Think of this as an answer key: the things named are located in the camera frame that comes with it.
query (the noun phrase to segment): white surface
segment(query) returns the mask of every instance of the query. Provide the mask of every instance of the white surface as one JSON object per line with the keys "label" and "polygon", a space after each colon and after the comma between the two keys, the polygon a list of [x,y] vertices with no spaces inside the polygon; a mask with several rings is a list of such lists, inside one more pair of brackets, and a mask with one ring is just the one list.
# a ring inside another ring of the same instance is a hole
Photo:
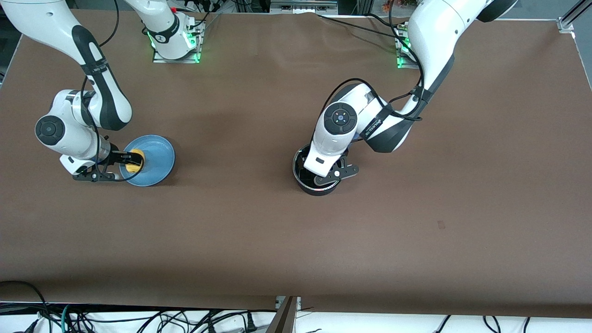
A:
{"label": "white surface", "polygon": [[[117,312],[94,313],[89,315],[93,319],[117,320],[126,318],[148,317],[156,312]],[[198,321],[207,312],[186,312],[190,321]],[[268,325],[274,313],[254,313],[253,321],[257,327]],[[0,316],[0,333],[24,331],[36,318],[36,315]],[[328,312],[299,312],[296,320],[295,333],[308,333],[321,329],[319,333],[433,333],[444,319],[442,315],[391,315],[367,313],[328,313]],[[522,333],[524,317],[497,317],[503,333]],[[144,321],[123,322],[115,324],[94,323],[96,333],[134,333]],[[144,331],[154,333],[160,320],[155,319]],[[216,332],[225,333],[243,327],[239,316],[230,318],[215,326]],[[54,324],[54,332],[60,328]],[[43,319],[37,324],[35,333],[47,333],[47,321]],[[480,316],[452,316],[442,333],[489,333]],[[528,333],[590,333],[592,319],[558,319],[532,318],[527,329]],[[175,325],[165,326],[163,333],[182,333],[182,329]]]}

